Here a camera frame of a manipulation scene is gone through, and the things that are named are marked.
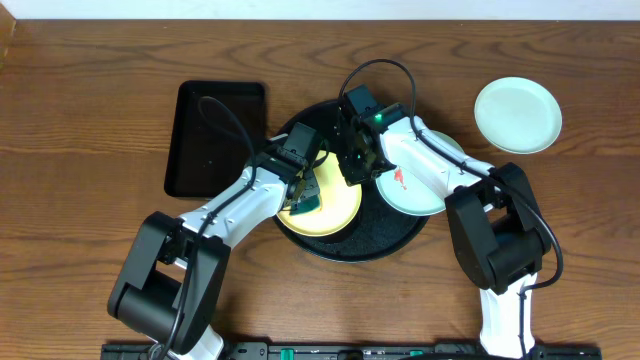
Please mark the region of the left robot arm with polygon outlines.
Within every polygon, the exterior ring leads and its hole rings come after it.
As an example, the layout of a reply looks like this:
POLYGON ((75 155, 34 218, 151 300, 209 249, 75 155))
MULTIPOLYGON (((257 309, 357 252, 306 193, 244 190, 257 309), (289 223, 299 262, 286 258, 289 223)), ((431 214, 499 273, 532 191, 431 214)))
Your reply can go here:
POLYGON ((210 322, 231 251, 301 197, 322 147, 320 140, 278 139, 252 150, 239 178, 204 206, 143 221, 107 311, 154 340, 149 358, 218 358, 223 340, 210 322))

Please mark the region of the yellow plate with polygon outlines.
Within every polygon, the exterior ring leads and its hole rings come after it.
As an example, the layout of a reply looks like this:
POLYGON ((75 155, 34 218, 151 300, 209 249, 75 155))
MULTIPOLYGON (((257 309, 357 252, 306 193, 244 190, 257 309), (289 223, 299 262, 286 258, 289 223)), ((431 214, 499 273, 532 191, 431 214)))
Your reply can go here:
POLYGON ((339 169, 334 153, 321 150, 317 156, 322 164, 313 169, 320 188, 321 207, 297 216, 291 216, 289 208, 277 214, 286 228, 310 237, 324 237, 343 230, 358 213, 362 188, 348 186, 339 169))

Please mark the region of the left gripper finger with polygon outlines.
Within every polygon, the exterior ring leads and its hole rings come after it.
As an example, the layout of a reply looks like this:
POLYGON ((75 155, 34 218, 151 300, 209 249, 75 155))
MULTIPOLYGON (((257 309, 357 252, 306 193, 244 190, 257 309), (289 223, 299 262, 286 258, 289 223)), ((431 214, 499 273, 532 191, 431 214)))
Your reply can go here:
POLYGON ((295 209, 305 191, 305 185, 290 184, 285 194, 284 208, 295 209))
POLYGON ((320 193, 319 184, 314 172, 304 173, 305 188, 302 192, 303 199, 317 197, 320 193))

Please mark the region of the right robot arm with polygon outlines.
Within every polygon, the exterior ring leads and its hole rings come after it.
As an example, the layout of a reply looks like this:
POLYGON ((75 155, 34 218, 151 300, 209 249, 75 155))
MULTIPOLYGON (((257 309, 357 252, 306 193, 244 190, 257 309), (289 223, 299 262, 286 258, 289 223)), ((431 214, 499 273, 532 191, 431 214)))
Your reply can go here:
POLYGON ((486 353, 524 359, 531 293, 544 255, 558 241, 540 214, 524 171, 476 160, 440 139, 411 108, 377 102, 338 106, 339 164, 348 184, 401 167, 445 204, 456 259, 481 293, 486 353))

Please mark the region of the green yellow sponge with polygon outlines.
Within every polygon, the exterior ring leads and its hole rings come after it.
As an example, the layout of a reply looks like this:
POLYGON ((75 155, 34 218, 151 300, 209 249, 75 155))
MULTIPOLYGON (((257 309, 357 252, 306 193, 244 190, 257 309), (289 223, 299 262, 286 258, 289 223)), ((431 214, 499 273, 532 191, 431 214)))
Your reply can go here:
POLYGON ((291 216, 303 215, 312 212, 320 207, 320 197, 318 195, 313 195, 306 199, 301 199, 299 202, 293 204, 289 210, 289 213, 291 216))

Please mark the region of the light blue plate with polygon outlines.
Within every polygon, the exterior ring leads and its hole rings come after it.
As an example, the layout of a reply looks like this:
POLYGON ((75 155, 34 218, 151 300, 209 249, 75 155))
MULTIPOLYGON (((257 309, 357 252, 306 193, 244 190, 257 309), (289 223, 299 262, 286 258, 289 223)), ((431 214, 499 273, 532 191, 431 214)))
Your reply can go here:
POLYGON ((533 154, 559 137, 563 115, 553 94, 522 77, 504 77, 487 84, 474 104, 474 118, 483 137, 513 154, 533 154))
POLYGON ((450 176, 456 167, 417 139, 409 129, 386 131, 381 136, 385 155, 395 168, 376 179, 382 198, 395 210, 412 216, 431 216, 445 209, 444 199, 451 193, 450 176))

